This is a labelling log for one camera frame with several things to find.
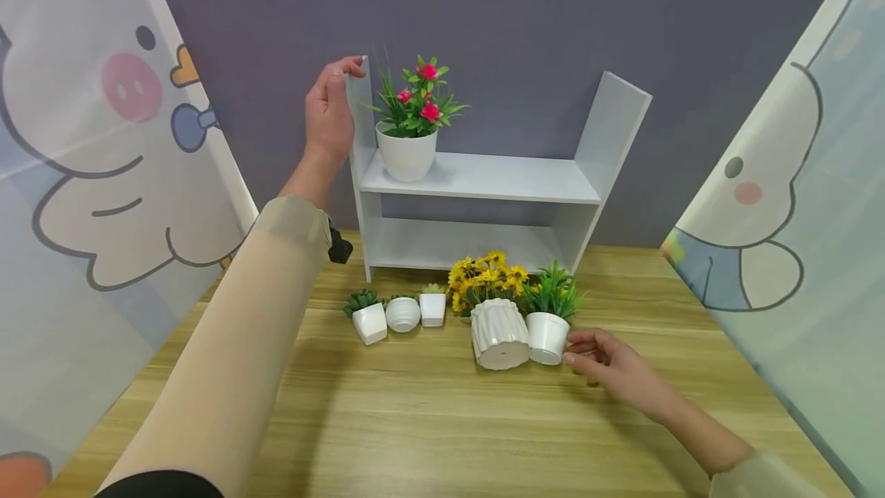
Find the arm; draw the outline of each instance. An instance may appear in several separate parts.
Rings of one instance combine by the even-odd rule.
[[[300,164],[256,220],[151,414],[101,488],[147,471],[176,470],[228,498],[245,493],[330,246],[321,208],[353,139],[343,73],[362,77],[360,63],[351,57],[327,66],[310,91]],[[179,482],[173,489],[181,494],[163,496],[196,496]],[[138,496],[123,486],[108,488],[109,496],[115,488],[119,496]]]
[[[668,429],[714,480],[711,496],[821,496],[775,456],[753,450],[677,393],[633,348],[605,330],[573,330],[568,341],[565,362]]]

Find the potted plant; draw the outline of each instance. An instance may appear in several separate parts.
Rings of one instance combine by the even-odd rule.
[[[365,345],[386,339],[384,304],[374,290],[363,288],[351,294],[344,306],[344,313],[353,320],[356,333]]]
[[[442,327],[445,321],[445,288],[436,283],[425,284],[418,296],[421,324],[424,327]]]
[[[476,363],[487,370],[508,370],[528,362],[529,330],[515,300],[525,294],[528,273],[507,267],[502,252],[459,261],[449,272],[452,309],[469,312]]]
[[[450,119],[467,108],[455,103],[452,92],[442,91],[447,82],[440,77],[448,71],[446,66],[436,67],[436,56],[424,62],[419,55],[414,73],[403,69],[406,88],[398,92],[389,69],[386,77],[382,74],[383,90],[378,95],[383,108],[369,108],[384,116],[375,132],[391,177],[411,182],[426,176],[436,155],[436,131],[451,125]]]
[[[558,261],[544,267],[523,297],[523,310],[529,314],[531,358],[538,364],[559,365],[568,335],[568,319],[575,315],[578,302],[575,277],[569,275]]]
[[[409,333],[421,319],[421,310],[414,294],[394,294],[384,314],[388,327],[397,333]]]

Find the white flower pot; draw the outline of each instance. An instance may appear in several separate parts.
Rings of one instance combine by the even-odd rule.
[[[389,124],[379,121],[375,126],[378,135],[378,149],[382,151],[384,167],[390,177],[411,183],[426,176],[436,156],[436,133],[418,138],[388,137],[382,131],[390,129]]]
[[[421,294],[421,324],[424,327],[442,327],[445,321],[445,294]]]
[[[397,333],[409,333],[421,319],[421,308],[413,298],[395,298],[384,311],[388,327]]]
[[[531,358],[538,364],[559,365],[565,349],[565,337],[569,325],[562,317],[547,312],[530,313],[525,321],[529,322],[529,345],[532,347]]]
[[[386,339],[384,305],[379,302],[353,312],[353,326],[366,346]]]
[[[529,329],[510,300],[493,298],[474,307],[470,333],[476,363],[482,368],[508,370],[529,360]]]

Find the white shelf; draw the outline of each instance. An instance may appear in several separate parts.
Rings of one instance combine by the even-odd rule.
[[[371,244],[372,265],[448,270],[465,257],[491,250],[507,253],[507,263],[540,271],[563,262],[551,227],[466,224],[385,217]]]
[[[384,170],[382,155],[376,151],[363,173],[360,190],[570,204],[601,200],[573,160],[446,152],[436,153],[424,179],[403,183]]]
[[[437,152],[426,177],[413,183],[391,178],[375,133],[372,75],[348,77],[354,119],[350,177],[360,220],[366,281],[375,267],[448,270],[464,257],[503,250],[510,264],[539,271],[554,260],[578,267],[651,95],[609,72],[596,89],[573,160]],[[384,217],[382,194],[452,196],[496,201],[554,203],[551,227],[467,224]]]

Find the pink cheek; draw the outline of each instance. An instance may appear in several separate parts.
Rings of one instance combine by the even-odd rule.
[[[744,206],[752,206],[762,200],[762,187],[752,181],[735,186],[734,199]]]
[[[161,110],[161,80],[136,55],[120,53],[108,58],[101,66],[101,90],[124,120],[144,123]]]

